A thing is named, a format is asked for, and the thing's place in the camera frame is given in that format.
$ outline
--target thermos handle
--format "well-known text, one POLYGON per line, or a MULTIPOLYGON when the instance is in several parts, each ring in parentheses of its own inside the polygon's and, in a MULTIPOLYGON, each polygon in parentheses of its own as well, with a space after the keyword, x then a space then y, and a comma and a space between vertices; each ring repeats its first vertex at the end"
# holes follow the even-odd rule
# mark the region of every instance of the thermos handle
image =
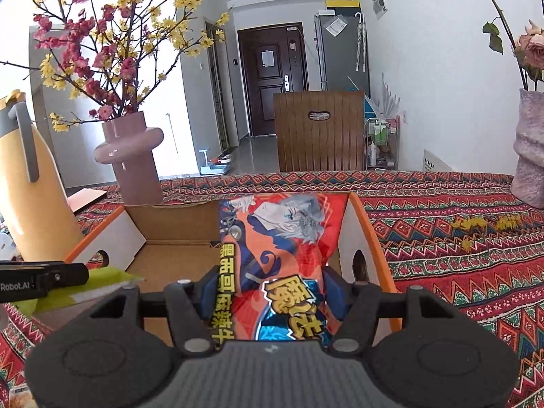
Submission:
POLYGON ((34 183, 40 178, 40 170, 37 164, 36 145, 32 133, 32 120, 28 114, 27 103, 24 101, 16 103, 10 110, 10 116, 13 116, 14 110, 21 133, 24 158, 27 162, 28 180, 34 183))

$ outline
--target gray floor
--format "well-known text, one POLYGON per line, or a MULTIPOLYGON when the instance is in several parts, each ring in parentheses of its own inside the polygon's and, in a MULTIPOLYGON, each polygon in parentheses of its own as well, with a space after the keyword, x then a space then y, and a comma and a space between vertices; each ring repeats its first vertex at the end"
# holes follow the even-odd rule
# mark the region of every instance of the gray floor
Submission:
POLYGON ((277 140, 275 136, 245 137, 232 152, 229 174, 279 172, 277 140))

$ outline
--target gray refrigerator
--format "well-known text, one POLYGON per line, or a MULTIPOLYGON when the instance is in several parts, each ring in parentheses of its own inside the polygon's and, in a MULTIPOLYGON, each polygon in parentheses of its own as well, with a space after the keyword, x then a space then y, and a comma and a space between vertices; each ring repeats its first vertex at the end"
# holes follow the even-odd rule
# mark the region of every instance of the gray refrigerator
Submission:
POLYGON ((370 79, 368 69, 368 47, 366 48, 366 69, 363 72, 363 47, 359 71, 357 61, 357 17, 344 17, 347 26, 336 37, 325 28, 335 19, 331 15, 316 15, 317 48, 321 71, 321 89, 329 91, 349 91, 355 89, 350 77, 359 90, 369 98, 370 79))

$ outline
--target rose stem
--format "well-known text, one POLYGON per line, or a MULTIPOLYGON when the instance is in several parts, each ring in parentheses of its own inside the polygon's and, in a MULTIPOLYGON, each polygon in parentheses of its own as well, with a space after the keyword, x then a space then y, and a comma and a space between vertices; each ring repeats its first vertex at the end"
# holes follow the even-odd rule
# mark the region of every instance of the rose stem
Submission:
MULTIPOLYGON (((495 9, 497 9, 497 12, 499 13, 500 20, 502 21, 504 28, 507 31, 508 38, 510 39, 510 43, 512 43, 513 50, 516 50, 516 42, 513 39, 512 31, 510 30, 510 27, 508 26, 506 18, 504 18, 504 14, 502 10, 499 8, 499 5, 495 0, 491 0, 493 2, 493 5, 495 6, 495 9)), ((523 77, 523 69, 520 66, 520 74, 521 74, 521 80, 523 81, 523 88, 525 90, 529 90, 529 86, 527 85, 527 80, 523 77)))

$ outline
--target pink vase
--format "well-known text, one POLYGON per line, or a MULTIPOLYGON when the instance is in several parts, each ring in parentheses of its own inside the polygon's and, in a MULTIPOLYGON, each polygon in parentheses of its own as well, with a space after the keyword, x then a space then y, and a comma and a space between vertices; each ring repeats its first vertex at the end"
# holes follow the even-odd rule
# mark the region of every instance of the pink vase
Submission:
POLYGON ((532 207, 544 208, 544 93, 521 89, 520 121, 514 150, 520 156, 512 193, 532 207))
POLYGON ((163 190, 151 152, 162 143, 158 127, 147 127, 143 112, 102 124, 105 142, 95 149, 95 160, 111 164, 123 202, 127 205, 160 204, 163 190))

